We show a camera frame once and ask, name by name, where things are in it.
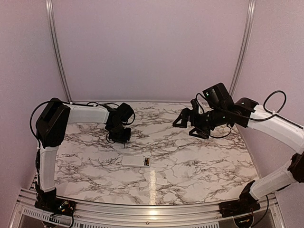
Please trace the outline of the white remote control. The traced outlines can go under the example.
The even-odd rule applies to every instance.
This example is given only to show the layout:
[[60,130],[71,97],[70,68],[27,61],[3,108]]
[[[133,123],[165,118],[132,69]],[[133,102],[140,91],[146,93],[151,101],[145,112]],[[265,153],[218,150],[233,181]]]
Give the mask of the white remote control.
[[122,165],[128,167],[141,167],[146,168],[144,166],[144,156],[123,156]]

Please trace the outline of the white battery cover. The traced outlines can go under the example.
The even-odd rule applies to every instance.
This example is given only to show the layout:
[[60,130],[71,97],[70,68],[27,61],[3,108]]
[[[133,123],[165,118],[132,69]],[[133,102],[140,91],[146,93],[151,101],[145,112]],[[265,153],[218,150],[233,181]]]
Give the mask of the white battery cover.
[[157,178],[156,184],[158,185],[167,185],[168,181],[167,179]]

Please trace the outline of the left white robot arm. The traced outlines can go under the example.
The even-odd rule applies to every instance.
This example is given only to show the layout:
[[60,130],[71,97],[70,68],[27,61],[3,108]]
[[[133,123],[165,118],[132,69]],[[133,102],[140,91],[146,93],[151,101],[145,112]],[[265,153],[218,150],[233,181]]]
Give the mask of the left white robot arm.
[[37,192],[42,195],[42,205],[49,211],[56,211],[60,207],[60,201],[55,197],[55,164],[67,126],[74,123],[104,124],[110,142],[125,144],[131,138],[129,119],[135,117],[135,112],[126,103],[110,107],[109,104],[86,105],[52,98],[41,105],[44,110],[36,123],[29,125],[38,142]]

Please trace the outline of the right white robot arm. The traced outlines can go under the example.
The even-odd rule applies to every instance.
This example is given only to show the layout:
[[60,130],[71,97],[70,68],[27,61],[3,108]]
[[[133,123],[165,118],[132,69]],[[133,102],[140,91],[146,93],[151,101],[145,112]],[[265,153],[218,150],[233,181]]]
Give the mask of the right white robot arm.
[[266,109],[265,104],[243,97],[234,102],[223,83],[205,89],[200,96],[207,101],[210,111],[205,112],[197,98],[192,99],[192,108],[184,108],[173,122],[174,127],[192,126],[190,136],[201,139],[211,137],[216,127],[232,128],[238,124],[244,128],[265,133],[292,148],[296,153],[291,160],[271,174],[252,181],[243,189],[235,208],[245,213],[260,198],[284,189],[293,183],[304,181],[304,128]]

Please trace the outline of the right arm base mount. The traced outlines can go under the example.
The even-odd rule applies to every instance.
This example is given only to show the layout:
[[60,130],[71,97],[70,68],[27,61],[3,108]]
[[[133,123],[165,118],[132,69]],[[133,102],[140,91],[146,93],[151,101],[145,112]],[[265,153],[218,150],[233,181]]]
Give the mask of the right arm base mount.
[[219,204],[219,211],[223,218],[252,213],[259,209],[261,209],[261,207],[256,200],[250,202],[247,199],[237,199]]

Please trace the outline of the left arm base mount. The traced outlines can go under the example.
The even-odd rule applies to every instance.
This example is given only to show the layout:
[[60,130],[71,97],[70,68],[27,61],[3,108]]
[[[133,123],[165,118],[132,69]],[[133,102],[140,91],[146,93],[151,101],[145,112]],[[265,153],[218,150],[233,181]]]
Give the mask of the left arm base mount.
[[76,202],[67,199],[39,199],[35,202],[35,208],[65,216],[72,216],[76,207]]

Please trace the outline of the front aluminium rail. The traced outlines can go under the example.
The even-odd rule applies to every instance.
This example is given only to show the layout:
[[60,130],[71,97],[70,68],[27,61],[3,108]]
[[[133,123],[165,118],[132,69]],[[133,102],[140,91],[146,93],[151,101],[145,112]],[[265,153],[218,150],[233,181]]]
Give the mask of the front aluminium rail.
[[284,228],[275,195],[260,200],[260,209],[223,215],[225,203],[177,206],[119,205],[75,200],[73,216],[35,207],[36,192],[21,189],[11,228]]

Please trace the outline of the right aluminium frame post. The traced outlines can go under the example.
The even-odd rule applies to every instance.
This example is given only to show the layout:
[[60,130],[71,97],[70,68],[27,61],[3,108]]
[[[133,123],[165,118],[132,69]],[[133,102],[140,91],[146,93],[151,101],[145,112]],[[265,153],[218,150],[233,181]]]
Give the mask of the right aluminium frame post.
[[236,92],[238,81],[241,76],[242,67],[244,64],[244,59],[246,56],[246,52],[249,46],[251,33],[252,33],[252,27],[254,22],[254,14],[256,9],[256,0],[249,0],[248,1],[248,7],[247,7],[247,14],[246,14],[246,20],[245,20],[245,27],[244,32],[241,40],[241,46],[239,55],[236,62],[236,67],[234,70],[234,74],[232,77],[232,81],[229,87],[229,93],[231,96],[233,96]]

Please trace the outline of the aluminium frame post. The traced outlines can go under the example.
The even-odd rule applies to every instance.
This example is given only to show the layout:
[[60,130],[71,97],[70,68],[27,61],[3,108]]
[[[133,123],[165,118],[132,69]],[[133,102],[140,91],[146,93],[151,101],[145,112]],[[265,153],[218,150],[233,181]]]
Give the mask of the aluminium frame post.
[[55,15],[54,15],[54,7],[52,0],[46,0],[46,12],[47,12],[47,19],[49,25],[49,31],[51,36],[51,41],[53,45],[53,51],[55,55],[55,60],[59,72],[60,81],[63,87],[63,91],[68,102],[72,101],[71,93],[68,87],[67,77],[64,70],[64,65],[60,53],[59,41],[57,37],[57,30],[56,30],[56,22],[55,22]]
[[234,74],[232,77],[232,81],[229,87],[229,93],[231,96],[233,96],[236,92],[238,81],[241,76],[242,67],[244,64],[244,59],[246,56],[246,52],[249,46],[251,33],[252,33],[252,27],[254,22],[254,14],[256,9],[256,0],[249,0],[248,1],[248,7],[247,7],[247,14],[246,14],[246,20],[245,20],[245,27],[244,32],[241,40],[241,46],[239,55],[236,62],[236,67],[234,70]]

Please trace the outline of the left aluminium frame post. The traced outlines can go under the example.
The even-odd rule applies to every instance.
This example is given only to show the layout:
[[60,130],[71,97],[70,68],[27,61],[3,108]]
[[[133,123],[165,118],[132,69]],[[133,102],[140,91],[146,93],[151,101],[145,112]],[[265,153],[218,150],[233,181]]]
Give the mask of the left aluminium frame post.
[[71,93],[68,87],[67,77],[64,70],[64,65],[60,53],[59,41],[57,37],[57,30],[56,30],[56,22],[55,22],[55,15],[54,15],[54,7],[52,0],[46,0],[46,12],[47,12],[47,19],[49,25],[49,31],[51,36],[51,41],[53,45],[53,51],[55,55],[55,60],[59,72],[60,81],[63,87],[63,91],[68,102],[72,101]]

